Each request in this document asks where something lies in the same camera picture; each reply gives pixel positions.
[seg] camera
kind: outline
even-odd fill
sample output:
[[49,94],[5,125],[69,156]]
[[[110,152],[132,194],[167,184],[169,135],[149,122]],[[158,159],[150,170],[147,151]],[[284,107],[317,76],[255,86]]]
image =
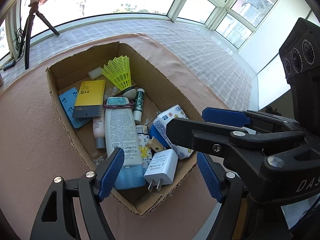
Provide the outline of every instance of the camera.
[[320,135],[320,27],[299,18],[279,49],[291,87],[293,113],[307,130]]

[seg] screw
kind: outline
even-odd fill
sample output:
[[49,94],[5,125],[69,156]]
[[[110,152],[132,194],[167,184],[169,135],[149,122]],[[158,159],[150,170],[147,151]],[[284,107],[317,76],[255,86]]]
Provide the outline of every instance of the screw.
[[221,152],[221,149],[222,149],[222,147],[221,147],[221,145],[219,145],[219,144],[215,144],[215,145],[212,146],[212,150],[213,150],[215,153],[220,153],[220,152]]
[[233,131],[232,133],[236,136],[245,136],[245,133],[240,131]]
[[88,171],[88,172],[85,174],[85,176],[86,176],[87,178],[92,178],[92,177],[94,176],[94,171]]
[[227,172],[227,177],[233,179],[235,177],[235,174],[233,172]]
[[284,166],[284,161],[277,156],[269,156],[267,161],[272,167],[275,168],[282,168]]
[[61,177],[55,177],[53,180],[55,183],[59,183],[60,181],[62,181]]

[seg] shuttlecock cork base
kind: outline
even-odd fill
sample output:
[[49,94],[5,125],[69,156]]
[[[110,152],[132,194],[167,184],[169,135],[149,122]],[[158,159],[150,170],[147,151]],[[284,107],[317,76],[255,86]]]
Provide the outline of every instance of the shuttlecock cork base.
[[129,100],[134,100],[136,98],[137,91],[134,86],[130,86],[122,91],[122,95]]

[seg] yellow shuttlecock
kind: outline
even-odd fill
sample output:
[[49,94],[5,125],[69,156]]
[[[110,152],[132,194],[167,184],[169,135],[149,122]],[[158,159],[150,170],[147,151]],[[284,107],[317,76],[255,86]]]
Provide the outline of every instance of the yellow shuttlecock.
[[124,97],[134,100],[137,91],[131,85],[130,64],[127,56],[115,57],[109,60],[102,69],[103,75],[122,91]]

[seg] tripod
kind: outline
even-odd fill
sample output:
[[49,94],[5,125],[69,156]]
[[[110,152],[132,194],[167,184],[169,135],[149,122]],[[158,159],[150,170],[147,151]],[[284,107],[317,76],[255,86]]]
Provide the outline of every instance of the tripod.
[[39,2],[34,2],[30,4],[30,12],[29,16],[27,18],[26,25],[24,26],[23,35],[26,38],[25,41],[25,56],[24,56],[24,62],[25,62],[25,68],[26,70],[29,68],[29,53],[30,53],[30,40],[31,40],[31,29],[33,20],[35,18],[34,13],[49,27],[50,30],[53,31],[54,34],[60,35],[60,33],[48,22],[48,20],[44,17],[42,13],[39,12]]

